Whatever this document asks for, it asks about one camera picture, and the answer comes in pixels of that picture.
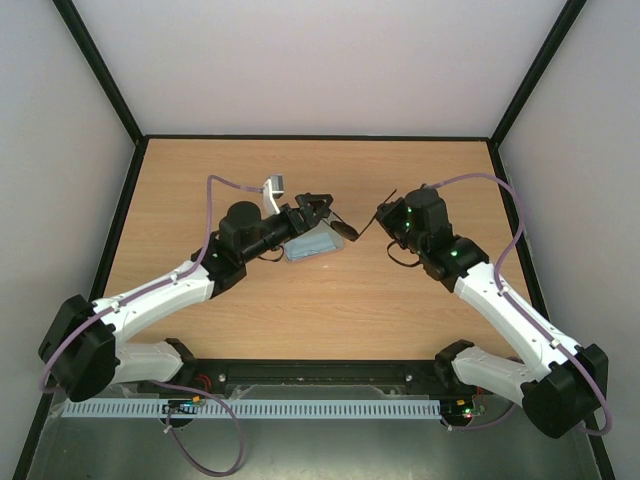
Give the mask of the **pink glasses case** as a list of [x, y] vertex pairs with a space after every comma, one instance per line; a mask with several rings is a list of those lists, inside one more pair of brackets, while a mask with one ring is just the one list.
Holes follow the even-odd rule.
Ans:
[[288, 262], [334, 253], [344, 247], [344, 240], [327, 223], [321, 222], [309, 232], [284, 244], [284, 255]]

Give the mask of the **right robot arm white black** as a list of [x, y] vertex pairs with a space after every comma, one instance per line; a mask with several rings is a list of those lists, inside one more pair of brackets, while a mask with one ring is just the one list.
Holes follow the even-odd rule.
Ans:
[[393, 243], [415, 254], [429, 277], [479, 312], [517, 354], [510, 360], [470, 341], [454, 342], [435, 357], [443, 389], [469, 385], [497, 394], [554, 439], [600, 407], [607, 389], [606, 353], [554, 327], [511, 288], [478, 245], [454, 234], [435, 189], [423, 186], [382, 203], [375, 218]]

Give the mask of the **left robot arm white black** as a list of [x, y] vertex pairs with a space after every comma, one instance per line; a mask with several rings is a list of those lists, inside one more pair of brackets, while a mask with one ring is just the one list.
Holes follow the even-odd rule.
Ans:
[[328, 217], [329, 194], [301, 194], [268, 217], [249, 201], [232, 204], [205, 245], [169, 273], [123, 294], [88, 301], [80, 295], [60, 307], [38, 354], [40, 386], [54, 381], [74, 402], [113, 384], [168, 382], [187, 369], [188, 349], [177, 340], [155, 344], [132, 337], [155, 322], [230, 290], [248, 262], [302, 236]]

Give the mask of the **light blue cleaning cloth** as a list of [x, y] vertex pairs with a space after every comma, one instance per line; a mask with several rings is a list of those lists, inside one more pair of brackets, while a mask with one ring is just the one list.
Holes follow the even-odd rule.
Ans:
[[328, 233], [316, 233], [290, 240], [284, 245], [285, 256], [294, 262], [308, 257], [321, 255], [337, 249]]

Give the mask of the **black gold sunglasses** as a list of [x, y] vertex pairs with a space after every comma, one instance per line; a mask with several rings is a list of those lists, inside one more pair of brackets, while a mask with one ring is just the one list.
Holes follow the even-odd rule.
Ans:
[[350, 225], [334, 211], [330, 211], [329, 215], [326, 218], [322, 219], [322, 222], [330, 229], [332, 229], [335, 233], [337, 233], [342, 239], [355, 243], [376, 221], [376, 215], [377, 211], [374, 211], [367, 224], [360, 230]]

